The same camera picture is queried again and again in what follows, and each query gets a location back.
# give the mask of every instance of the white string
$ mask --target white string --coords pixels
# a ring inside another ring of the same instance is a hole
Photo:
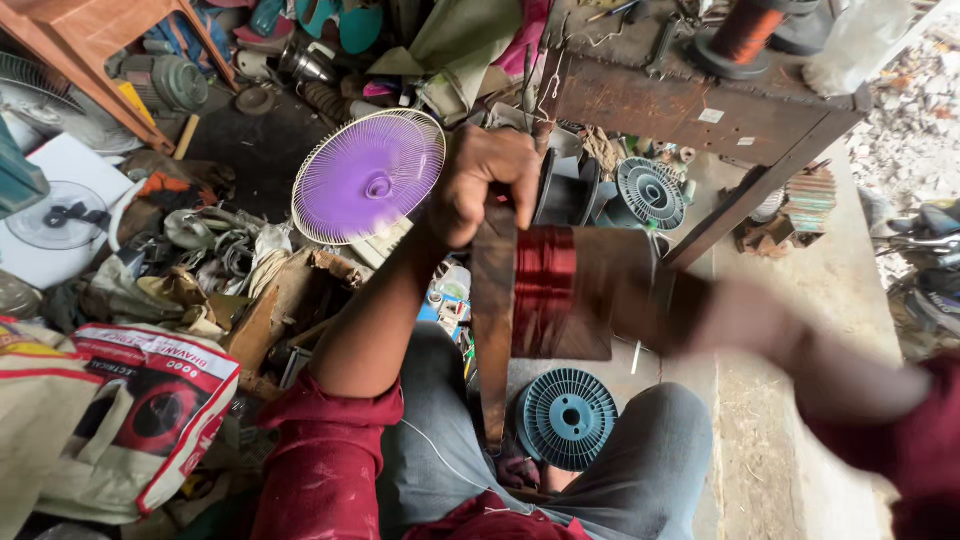
[[[482,489],[482,490],[484,490],[484,491],[491,491],[491,492],[493,492],[493,493],[496,493],[495,491],[493,491],[492,489],[490,489],[489,486],[488,486],[488,487],[484,487],[484,486],[478,484],[477,482],[475,482],[475,481],[473,481],[473,480],[471,480],[471,479],[468,479],[467,477],[461,475],[461,474],[460,474],[460,471],[457,471],[456,469],[454,469],[453,466],[450,465],[449,463],[447,463],[447,462],[446,462],[446,459],[444,459],[444,457],[443,457],[442,455],[440,455],[440,451],[437,450],[437,445],[433,444],[433,441],[430,440],[430,437],[426,436],[426,433],[424,433],[423,431],[418,430],[416,426],[414,426],[413,424],[407,422],[406,420],[404,420],[404,419],[402,419],[402,418],[400,419],[400,422],[406,424],[407,426],[410,426],[411,428],[413,428],[414,431],[416,431],[416,432],[419,433],[424,439],[426,439],[426,442],[430,443],[430,446],[433,447],[433,451],[437,453],[437,457],[440,458],[440,461],[442,461],[442,462],[444,463],[444,465],[446,465],[446,467],[447,467],[449,470],[453,471],[453,474],[455,474],[455,475],[457,475],[458,477],[466,480],[467,482],[469,482],[469,483],[471,483],[471,484],[479,487],[480,489]]]
[[[623,35],[623,24],[624,24],[624,22],[626,22],[626,20],[627,20],[627,14],[624,13],[624,14],[623,14],[623,17],[620,18],[620,30],[617,31],[617,32],[610,33],[610,34],[607,34],[606,36],[601,37],[599,41],[594,41],[592,37],[590,37],[590,36],[588,36],[587,34],[584,34],[584,33],[571,34],[571,35],[569,35],[569,36],[567,36],[567,37],[564,37],[564,41],[567,41],[568,39],[570,39],[571,37],[574,37],[574,36],[582,36],[582,37],[586,37],[586,38],[587,38],[587,40],[590,42],[590,46],[591,46],[591,47],[597,47],[597,46],[600,45],[600,43],[603,43],[604,41],[606,41],[607,39],[610,39],[611,37],[622,36],[622,35]],[[565,31],[565,29],[566,29],[566,19],[564,19],[564,29],[561,30],[561,34],[563,33],[563,31]],[[553,88],[553,94],[550,96],[550,99],[557,99],[557,91],[560,90],[560,64],[561,64],[561,62],[564,61],[564,52],[565,52],[565,51],[566,51],[566,47],[563,47],[563,48],[560,49],[560,59],[557,60],[557,69],[553,72],[553,76],[550,77],[550,80],[547,81],[547,83],[546,83],[546,91],[543,93],[543,97],[540,98],[540,102],[537,104],[537,111],[540,112],[541,114],[543,114],[543,117],[542,117],[542,118],[538,118],[538,117],[536,117],[536,116],[534,115],[534,118],[536,118],[536,119],[538,119],[538,120],[541,120],[541,121],[543,121],[543,122],[553,122],[553,121],[555,121],[555,120],[550,120],[550,115],[546,113],[546,110],[543,110],[543,102],[546,101],[547,91],[550,90],[550,86],[553,85],[554,82],[556,82],[557,85],[554,86],[554,88]]]

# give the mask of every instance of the foot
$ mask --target foot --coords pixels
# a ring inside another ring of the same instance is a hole
[[[549,464],[544,465],[540,472],[540,492],[543,495],[556,497],[563,493],[566,487],[579,476],[580,473],[571,473]]]

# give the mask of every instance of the wrench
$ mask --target wrench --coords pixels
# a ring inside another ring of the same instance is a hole
[[[677,27],[680,26],[681,20],[683,18],[680,17],[679,13],[670,13],[670,18],[667,19],[663,34],[660,36],[660,42],[657,44],[657,55],[644,68],[648,77],[657,77],[661,81],[663,80],[665,75],[663,73],[663,62],[666,60],[667,51],[673,45],[673,38],[677,35]]]

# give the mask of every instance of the hand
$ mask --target hand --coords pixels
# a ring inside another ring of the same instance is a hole
[[[483,223],[492,182],[510,185],[516,225],[530,227],[540,186],[534,139],[514,130],[484,131],[467,124],[457,131],[452,146],[453,158],[444,167],[428,210],[434,234],[451,249],[469,244]]]
[[[742,281],[712,286],[694,325],[691,353],[738,351],[762,356],[787,371],[793,349],[809,331],[794,311],[766,288]]]

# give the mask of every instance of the knee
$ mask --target knee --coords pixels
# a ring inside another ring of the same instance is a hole
[[[668,415],[681,416],[687,421],[704,423],[707,426],[712,423],[709,407],[704,400],[676,382],[662,382],[640,392],[627,404],[627,409],[636,407],[655,407]]]

